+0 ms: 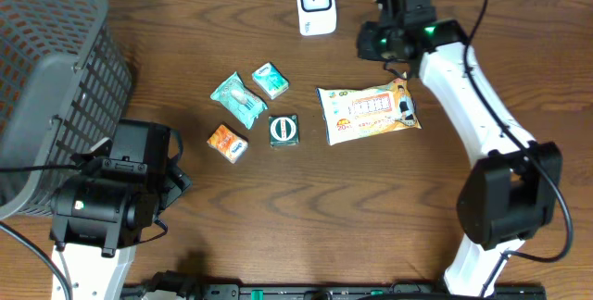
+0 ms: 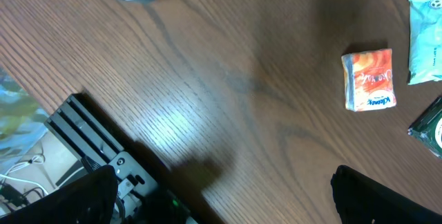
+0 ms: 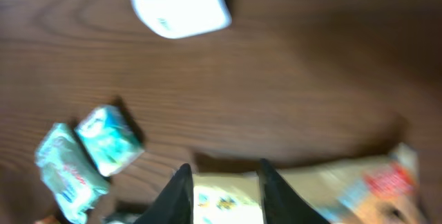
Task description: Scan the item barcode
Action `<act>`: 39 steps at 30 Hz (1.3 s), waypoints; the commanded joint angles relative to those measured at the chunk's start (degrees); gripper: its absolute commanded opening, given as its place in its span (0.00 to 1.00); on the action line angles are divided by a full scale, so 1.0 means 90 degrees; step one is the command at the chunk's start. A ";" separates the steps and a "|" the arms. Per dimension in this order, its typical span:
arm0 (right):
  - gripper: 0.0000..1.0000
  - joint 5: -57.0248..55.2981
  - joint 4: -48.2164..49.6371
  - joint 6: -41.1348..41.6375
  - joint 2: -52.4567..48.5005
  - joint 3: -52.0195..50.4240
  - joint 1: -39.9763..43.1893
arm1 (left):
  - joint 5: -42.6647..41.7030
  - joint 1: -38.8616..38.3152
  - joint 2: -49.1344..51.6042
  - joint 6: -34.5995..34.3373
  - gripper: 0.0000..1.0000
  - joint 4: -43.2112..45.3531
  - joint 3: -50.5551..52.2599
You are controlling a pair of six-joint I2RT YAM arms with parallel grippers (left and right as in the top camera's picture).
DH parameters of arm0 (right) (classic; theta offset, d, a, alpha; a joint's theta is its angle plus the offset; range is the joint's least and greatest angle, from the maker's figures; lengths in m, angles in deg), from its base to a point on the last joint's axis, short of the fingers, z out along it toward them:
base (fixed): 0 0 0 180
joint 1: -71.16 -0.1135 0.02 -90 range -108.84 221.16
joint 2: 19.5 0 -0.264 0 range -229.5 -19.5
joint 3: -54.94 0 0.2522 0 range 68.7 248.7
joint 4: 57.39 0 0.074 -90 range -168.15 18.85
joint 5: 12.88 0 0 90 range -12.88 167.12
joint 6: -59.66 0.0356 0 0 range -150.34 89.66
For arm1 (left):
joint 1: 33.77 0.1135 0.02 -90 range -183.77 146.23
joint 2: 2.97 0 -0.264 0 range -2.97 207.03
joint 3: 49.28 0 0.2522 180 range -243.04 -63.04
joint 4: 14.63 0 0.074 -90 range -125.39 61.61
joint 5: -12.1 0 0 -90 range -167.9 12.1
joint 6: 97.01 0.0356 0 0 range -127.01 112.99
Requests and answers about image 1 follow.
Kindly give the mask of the large yellow wet wipes pack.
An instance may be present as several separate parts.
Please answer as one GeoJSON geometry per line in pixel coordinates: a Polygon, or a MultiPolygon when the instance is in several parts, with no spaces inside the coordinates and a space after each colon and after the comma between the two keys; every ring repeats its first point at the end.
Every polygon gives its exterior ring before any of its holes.
{"type": "Polygon", "coordinates": [[[387,84],[362,90],[317,88],[328,144],[420,129],[406,78],[404,75],[403,79],[395,78],[387,84]]]}

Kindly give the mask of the small teal tissue pack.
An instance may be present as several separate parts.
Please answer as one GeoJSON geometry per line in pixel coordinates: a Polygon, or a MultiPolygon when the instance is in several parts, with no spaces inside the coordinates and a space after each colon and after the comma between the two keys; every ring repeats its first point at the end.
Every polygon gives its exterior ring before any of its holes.
{"type": "Polygon", "coordinates": [[[252,73],[252,79],[271,100],[283,94],[289,88],[289,81],[271,62],[256,69],[252,73]]]}

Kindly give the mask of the orange tissue pack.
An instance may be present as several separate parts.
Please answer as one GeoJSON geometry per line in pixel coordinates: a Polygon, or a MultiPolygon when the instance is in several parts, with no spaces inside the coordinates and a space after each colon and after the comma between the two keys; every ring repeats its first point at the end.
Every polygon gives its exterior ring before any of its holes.
{"type": "Polygon", "coordinates": [[[221,124],[208,138],[208,145],[217,150],[229,162],[235,163],[247,150],[248,142],[221,124]]]}

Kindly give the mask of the teal wet wipes pack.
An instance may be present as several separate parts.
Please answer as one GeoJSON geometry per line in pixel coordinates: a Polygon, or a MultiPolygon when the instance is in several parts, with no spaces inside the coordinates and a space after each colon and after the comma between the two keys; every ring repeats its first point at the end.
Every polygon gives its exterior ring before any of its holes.
{"type": "Polygon", "coordinates": [[[259,115],[268,109],[267,104],[247,89],[237,72],[222,82],[210,95],[221,103],[248,130],[251,130],[259,115]]]}

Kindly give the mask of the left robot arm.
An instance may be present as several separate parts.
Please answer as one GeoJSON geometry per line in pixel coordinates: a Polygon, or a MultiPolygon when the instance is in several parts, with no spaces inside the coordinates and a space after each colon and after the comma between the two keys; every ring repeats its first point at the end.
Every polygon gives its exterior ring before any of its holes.
{"type": "Polygon", "coordinates": [[[71,159],[79,172],[56,191],[50,238],[55,299],[117,299],[143,243],[142,231],[191,186],[170,156],[178,131],[153,122],[121,120],[111,138],[71,159]]]}

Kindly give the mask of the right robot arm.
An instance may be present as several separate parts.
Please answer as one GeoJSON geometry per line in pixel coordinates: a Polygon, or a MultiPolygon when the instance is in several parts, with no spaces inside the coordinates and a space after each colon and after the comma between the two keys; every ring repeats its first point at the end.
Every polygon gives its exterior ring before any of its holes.
{"type": "Polygon", "coordinates": [[[361,59],[406,63],[459,135],[471,172],[457,201],[464,235],[441,282],[455,297],[489,297],[508,260],[553,263],[571,249],[574,226],[559,190],[560,149],[539,143],[513,117],[481,70],[473,31],[438,19],[431,0],[374,0],[362,24],[361,59]]]}

